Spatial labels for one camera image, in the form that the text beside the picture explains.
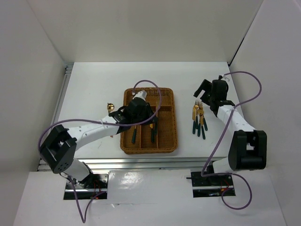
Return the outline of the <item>gold knife green handle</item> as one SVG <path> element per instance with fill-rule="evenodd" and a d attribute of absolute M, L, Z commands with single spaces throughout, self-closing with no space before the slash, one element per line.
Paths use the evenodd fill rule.
<path fill-rule="evenodd" d="M 196 129 L 195 129 L 195 108 L 194 107 L 193 107 L 193 110 L 192 110 L 192 119 L 193 119 L 192 134 L 195 134 Z"/>
<path fill-rule="evenodd" d="M 155 123 L 150 124 L 150 140 L 152 143 L 155 142 L 155 129 L 154 129 Z"/>

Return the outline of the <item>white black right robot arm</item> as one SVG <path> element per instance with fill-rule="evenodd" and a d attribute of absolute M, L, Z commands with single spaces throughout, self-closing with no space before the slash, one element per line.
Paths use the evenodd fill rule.
<path fill-rule="evenodd" d="M 262 170 L 267 162 L 267 134 L 256 130 L 236 110 L 235 104 L 227 99 L 229 86 L 224 80 L 203 80 L 194 96 L 201 91 L 200 100 L 210 107 L 214 115 L 225 124 L 225 131 L 232 134 L 228 156 L 205 164 L 201 176 L 211 184 L 217 184 L 222 175 L 241 170 Z"/>

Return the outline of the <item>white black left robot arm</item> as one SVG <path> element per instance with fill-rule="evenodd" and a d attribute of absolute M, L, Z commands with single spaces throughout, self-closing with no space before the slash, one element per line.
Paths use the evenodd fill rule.
<path fill-rule="evenodd" d="M 84 163 L 75 158 L 83 146 L 104 137 L 129 130 L 135 125 L 148 125 L 157 121 L 149 103 L 135 97 L 127 106 L 120 107 L 103 119 L 82 126 L 65 128 L 58 124 L 40 146 L 40 156 L 55 174 L 64 173 L 83 188 L 92 185 L 96 176 Z"/>

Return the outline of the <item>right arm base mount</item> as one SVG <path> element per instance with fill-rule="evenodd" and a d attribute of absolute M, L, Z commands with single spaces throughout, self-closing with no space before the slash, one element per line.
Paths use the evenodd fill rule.
<path fill-rule="evenodd" d="M 235 188 L 231 176 L 212 176 L 202 177 L 201 172 L 191 172 L 186 177 L 192 184 L 194 198 L 220 197 L 225 191 L 224 196 L 235 196 Z"/>

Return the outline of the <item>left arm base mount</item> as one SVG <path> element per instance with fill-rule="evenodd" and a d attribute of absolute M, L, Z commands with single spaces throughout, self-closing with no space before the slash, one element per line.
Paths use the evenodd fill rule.
<path fill-rule="evenodd" d="M 106 200 L 108 195 L 108 179 L 109 173 L 105 171 L 101 172 L 100 174 L 96 174 L 94 180 L 89 182 L 87 185 L 81 184 L 76 179 L 73 179 L 71 183 L 67 179 L 63 199 L 75 200 L 75 195 L 72 188 L 72 185 L 74 185 L 79 200 L 90 200 L 99 193 L 100 195 L 98 195 L 96 199 Z"/>

